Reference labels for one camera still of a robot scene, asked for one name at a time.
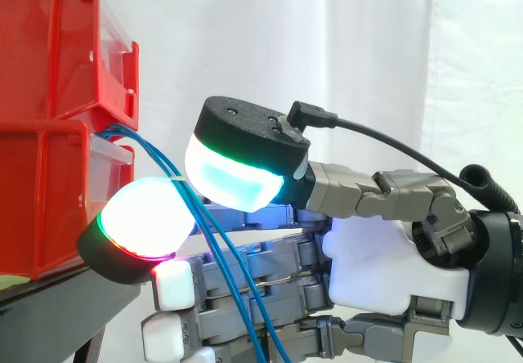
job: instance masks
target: robotic arm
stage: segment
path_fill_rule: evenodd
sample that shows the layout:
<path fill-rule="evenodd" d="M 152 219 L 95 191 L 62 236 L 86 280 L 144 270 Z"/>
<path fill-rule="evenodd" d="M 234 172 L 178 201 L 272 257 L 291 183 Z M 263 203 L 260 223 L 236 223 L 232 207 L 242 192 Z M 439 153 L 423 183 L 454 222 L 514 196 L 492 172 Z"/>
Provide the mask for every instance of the robotic arm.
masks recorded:
<path fill-rule="evenodd" d="M 306 126 L 362 132 L 436 173 L 368 176 L 309 162 Z M 311 105 L 295 103 L 283 115 L 212 97 L 186 169 L 203 195 L 225 205 L 208 209 L 226 231 L 303 229 L 239 248 L 291 361 L 349 350 L 410 362 L 417 334 L 448 335 L 451 318 L 469 329 L 523 336 L 523 219 L 483 168 L 455 177 L 390 137 Z M 490 211 L 468 212 L 447 181 Z M 362 229 L 352 216 L 375 217 L 374 226 Z M 266 356 L 283 361 L 236 257 L 224 254 Z M 147 361 L 256 360 L 241 304 L 212 255 L 162 261 L 151 273 L 159 312 L 142 324 Z M 310 316 L 334 303 L 373 314 Z"/>

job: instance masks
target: white curtain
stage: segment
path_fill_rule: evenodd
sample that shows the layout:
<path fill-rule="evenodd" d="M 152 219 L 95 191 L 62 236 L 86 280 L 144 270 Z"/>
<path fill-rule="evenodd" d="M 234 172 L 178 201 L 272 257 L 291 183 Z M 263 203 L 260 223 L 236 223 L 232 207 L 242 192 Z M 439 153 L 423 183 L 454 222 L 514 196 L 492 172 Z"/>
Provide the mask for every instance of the white curtain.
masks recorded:
<path fill-rule="evenodd" d="M 513 181 L 521 182 L 523 158 L 523 0 L 106 1 L 141 47 L 140 132 L 180 168 L 206 97 L 282 112 L 299 100 L 421 148 L 456 173 L 481 162 L 523 199 L 523 185 Z M 317 161 L 366 173 L 417 167 L 357 134 L 306 135 Z M 138 149 L 136 175 L 159 174 Z M 277 234 L 236 235 L 259 241 Z M 201 241 L 191 241 L 184 253 L 201 250 Z M 140 321 L 153 311 L 147 286 L 108 325 L 100 362 L 142 362 Z M 519 361 L 503 338 L 452 331 L 454 343 L 432 361 Z M 370 360 L 346 352 L 336 361 Z"/>

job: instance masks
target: red plastic bin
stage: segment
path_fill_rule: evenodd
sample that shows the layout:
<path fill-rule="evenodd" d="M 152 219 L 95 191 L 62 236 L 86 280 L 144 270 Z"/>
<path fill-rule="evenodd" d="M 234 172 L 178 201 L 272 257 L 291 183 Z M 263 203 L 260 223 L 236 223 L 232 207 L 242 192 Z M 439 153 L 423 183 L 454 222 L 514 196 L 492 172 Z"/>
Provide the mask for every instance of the red plastic bin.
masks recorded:
<path fill-rule="evenodd" d="M 0 121 L 0 160 L 0 280 L 80 263 L 77 238 L 134 178 L 131 148 L 74 120 Z"/>
<path fill-rule="evenodd" d="M 0 0 L 0 119 L 138 129 L 138 45 L 101 0 Z"/>

